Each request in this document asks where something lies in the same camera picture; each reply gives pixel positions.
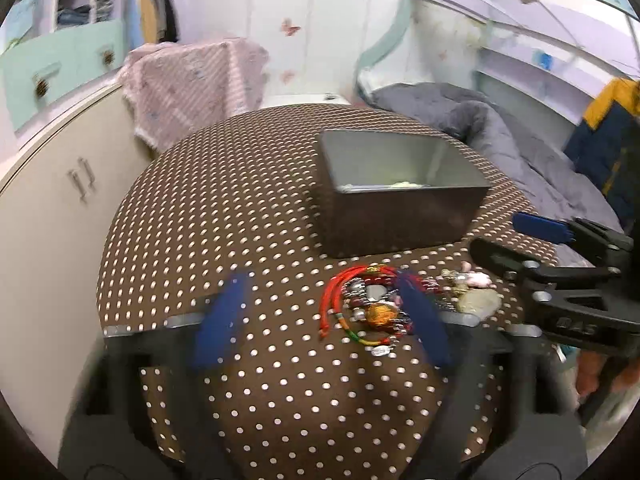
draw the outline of mint green drawer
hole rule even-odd
[[[122,20],[94,23],[78,29],[78,73],[82,82],[122,66],[127,54]]]
[[[18,44],[0,56],[0,74],[14,130],[82,84],[76,56],[78,30],[71,27]],[[39,80],[46,94],[36,96]]]

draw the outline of white cabinet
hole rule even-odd
[[[104,241],[149,164],[133,128],[114,91],[51,136],[0,192],[0,390],[54,464],[101,338],[95,291]]]

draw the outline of metal box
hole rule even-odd
[[[438,136],[325,130],[316,153],[322,243],[337,258],[458,241],[491,187]]]

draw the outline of jewelry pile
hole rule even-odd
[[[482,312],[484,318],[491,307],[492,314],[499,307],[500,298],[490,288],[495,287],[491,278],[484,272],[472,272],[468,262],[463,262],[462,271],[443,270],[442,277],[447,285],[442,286],[433,276],[412,274],[410,277],[425,294],[434,294],[436,304],[444,310],[476,315]],[[411,334],[413,329],[411,319],[402,310],[402,298],[395,287],[397,275],[398,270],[394,267],[355,266],[332,277],[320,302],[320,336],[328,334],[328,314],[333,313],[352,341],[373,347],[374,356],[389,354],[398,341]],[[370,329],[385,333],[385,336],[364,339],[350,328],[348,319],[365,322]]]

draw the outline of cabinet door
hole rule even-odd
[[[67,175],[75,169],[88,190],[81,156],[95,174],[84,202]],[[54,464],[76,386],[101,338],[95,290],[104,241],[147,164],[116,91],[49,139],[0,194],[0,388]]]
[[[78,29],[78,73],[83,83],[122,65],[126,56],[122,20],[84,25]]]
[[[56,99],[81,84],[78,73],[78,30],[71,27],[18,44],[0,56],[6,106],[14,130]],[[39,80],[46,94],[36,95]]]

